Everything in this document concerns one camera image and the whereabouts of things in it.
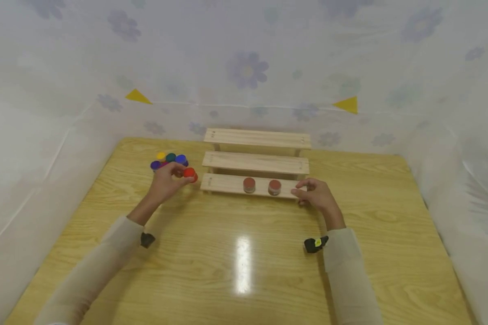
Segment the sleeve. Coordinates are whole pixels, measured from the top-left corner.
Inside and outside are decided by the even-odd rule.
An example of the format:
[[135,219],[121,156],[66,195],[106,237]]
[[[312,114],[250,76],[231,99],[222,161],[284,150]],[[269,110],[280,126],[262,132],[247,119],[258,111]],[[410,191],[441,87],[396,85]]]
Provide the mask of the sleeve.
[[382,325],[381,311],[353,230],[330,230],[327,236],[324,264],[338,325]]
[[128,263],[144,227],[121,216],[74,267],[36,318],[35,325],[78,325],[101,290]]

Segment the floral wall covering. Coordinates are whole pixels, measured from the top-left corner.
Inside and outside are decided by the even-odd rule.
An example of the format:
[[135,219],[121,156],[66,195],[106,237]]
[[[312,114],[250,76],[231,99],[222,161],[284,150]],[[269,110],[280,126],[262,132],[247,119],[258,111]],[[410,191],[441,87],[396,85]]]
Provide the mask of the floral wall covering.
[[119,139],[210,126],[403,155],[488,324],[488,0],[0,0],[0,322]]

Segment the wooden table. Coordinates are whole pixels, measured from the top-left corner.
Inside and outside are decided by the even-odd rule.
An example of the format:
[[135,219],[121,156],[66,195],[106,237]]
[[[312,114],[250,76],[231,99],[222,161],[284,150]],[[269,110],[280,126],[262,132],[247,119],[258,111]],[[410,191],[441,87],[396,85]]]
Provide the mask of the wooden table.
[[[156,151],[186,154],[201,179],[202,158],[211,148],[122,140],[6,324],[30,324],[111,223],[137,204],[150,184]],[[327,181],[356,231],[386,325],[471,324],[403,158],[319,150],[302,156],[309,158],[310,176]],[[199,182],[159,208],[147,226],[158,239],[138,250],[83,324],[336,324],[322,255],[302,249],[303,240],[322,233],[318,213],[292,200],[210,195]]]

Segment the yellow triangle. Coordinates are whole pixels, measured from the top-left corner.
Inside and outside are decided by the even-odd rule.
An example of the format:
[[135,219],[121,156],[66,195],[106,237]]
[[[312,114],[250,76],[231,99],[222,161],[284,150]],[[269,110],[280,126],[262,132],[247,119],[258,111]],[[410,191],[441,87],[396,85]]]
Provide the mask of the yellow triangle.
[[135,102],[144,102],[152,105],[152,102],[148,100],[142,93],[139,92],[139,90],[135,88],[125,98],[134,100]]
[[336,102],[333,105],[349,113],[358,113],[358,100],[356,96],[347,98],[346,100],[342,100],[341,102]]

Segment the wooden step shelf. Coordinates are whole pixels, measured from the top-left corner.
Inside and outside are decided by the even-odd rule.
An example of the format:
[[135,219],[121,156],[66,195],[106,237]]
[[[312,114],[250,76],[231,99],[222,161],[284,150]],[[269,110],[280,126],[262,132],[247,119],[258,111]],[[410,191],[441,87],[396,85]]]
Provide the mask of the wooden step shelf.
[[282,184],[282,190],[279,195],[271,195],[267,191],[269,182],[272,178],[254,177],[255,179],[255,192],[247,194],[243,189],[243,181],[246,177],[235,175],[221,175],[221,174],[204,174],[201,183],[201,189],[203,191],[243,194],[243,195],[258,195],[269,196],[272,198],[283,199],[298,199],[291,194],[291,189],[295,188],[298,181],[291,181],[288,179],[278,179]]
[[[271,198],[295,199],[291,189],[298,181],[280,179],[282,190],[279,195],[268,192],[269,182],[272,178],[253,177],[255,179],[255,192],[244,192],[244,179],[246,176],[217,174],[217,170],[226,169],[246,172],[268,172],[271,174],[285,174],[286,177],[303,179],[309,174],[309,160],[300,158],[300,150],[310,150],[309,134],[207,129],[204,141],[212,143],[215,151],[206,151],[202,165],[209,167],[210,171],[204,174],[201,189],[208,192],[224,192],[244,195],[269,196]],[[295,157],[275,156],[254,153],[227,153],[221,151],[221,144],[241,144],[245,146],[264,146],[278,148],[293,148]]]
[[204,142],[213,143],[217,151],[220,150],[220,144],[294,148],[296,156],[301,149],[311,148],[309,134],[270,131],[207,129]]
[[202,165],[237,171],[277,172],[303,176],[309,174],[309,160],[307,158],[265,154],[206,151]]

